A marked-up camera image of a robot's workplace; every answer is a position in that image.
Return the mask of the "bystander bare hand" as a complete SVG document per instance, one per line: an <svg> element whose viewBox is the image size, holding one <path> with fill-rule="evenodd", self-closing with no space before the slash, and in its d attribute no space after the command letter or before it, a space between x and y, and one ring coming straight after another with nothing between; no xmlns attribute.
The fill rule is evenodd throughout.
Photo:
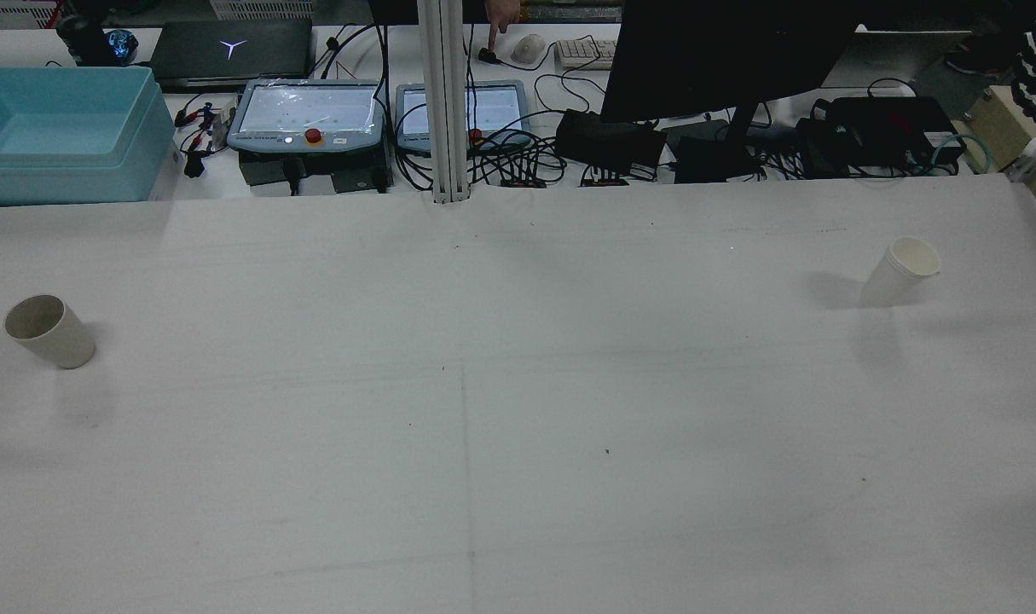
<svg viewBox="0 0 1036 614"><path fill-rule="evenodd" d="M486 20L489 26L487 50L495 49L495 40L506 34L507 28L521 19L522 3L519 0L487 0Z"/></svg>

